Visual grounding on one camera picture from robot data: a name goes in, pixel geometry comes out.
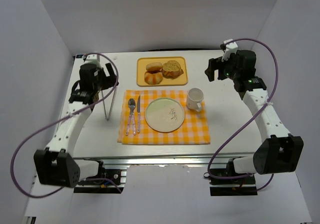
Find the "glazed ring donut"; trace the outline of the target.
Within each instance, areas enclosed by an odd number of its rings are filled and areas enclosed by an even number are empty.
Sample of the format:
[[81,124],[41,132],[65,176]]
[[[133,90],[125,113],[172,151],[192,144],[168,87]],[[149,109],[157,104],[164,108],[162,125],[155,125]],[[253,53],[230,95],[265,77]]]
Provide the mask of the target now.
[[161,62],[153,62],[146,65],[146,71],[154,72],[160,71],[163,68],[163,64]]

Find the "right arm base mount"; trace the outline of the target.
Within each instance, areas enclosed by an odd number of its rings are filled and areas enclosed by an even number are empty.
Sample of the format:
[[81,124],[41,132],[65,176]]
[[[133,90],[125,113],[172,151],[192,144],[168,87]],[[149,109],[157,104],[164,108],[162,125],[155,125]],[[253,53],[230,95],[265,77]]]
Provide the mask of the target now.
[[254,177],[234,180],[214,179],[204,173],[203,177],[209,180],[209,190],[212,197],[227,196],[256,196],[258,194]]

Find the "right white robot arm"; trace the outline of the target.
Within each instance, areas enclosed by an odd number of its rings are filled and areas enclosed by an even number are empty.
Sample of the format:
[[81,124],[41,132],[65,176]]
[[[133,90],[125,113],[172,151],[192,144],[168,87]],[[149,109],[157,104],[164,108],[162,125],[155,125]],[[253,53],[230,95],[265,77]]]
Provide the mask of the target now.
[[275,174],[294,172],[297,168],[304,142],[284,126],[270,103],[267,87],[256,76],[256,54],[250,50],[238,50],[227,60],[211,58],[205,74],[214,81],[231,79],[234,89],[250,110],[260,132],[262,144],[256,152],[247,157],[235,158],[228,175]]

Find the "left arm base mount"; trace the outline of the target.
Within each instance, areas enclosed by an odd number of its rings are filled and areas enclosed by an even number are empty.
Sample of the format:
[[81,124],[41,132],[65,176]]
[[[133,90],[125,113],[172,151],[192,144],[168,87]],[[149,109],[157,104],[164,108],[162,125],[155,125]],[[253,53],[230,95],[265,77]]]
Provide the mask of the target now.
[[127,171],[104,169],[101,177],[90,177],[74,188],[75,194],[120,194],[126,183]]

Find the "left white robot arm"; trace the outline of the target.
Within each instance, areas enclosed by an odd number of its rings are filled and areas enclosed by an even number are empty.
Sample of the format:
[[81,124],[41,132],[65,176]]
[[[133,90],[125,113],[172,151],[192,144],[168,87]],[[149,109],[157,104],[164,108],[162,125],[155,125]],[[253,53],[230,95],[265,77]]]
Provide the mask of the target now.
[[80,132],[99,99],[99,93],[116,85],[116,78],[110,63],[105,68],[95,63],[81,65],[79,80],[73,84],[68,100],[68,119],[59,124],[45,149],[36,150],[33,156],[41,184],[74,188],[79,181],[101,174],[100,161],[75,160],[73,153]]

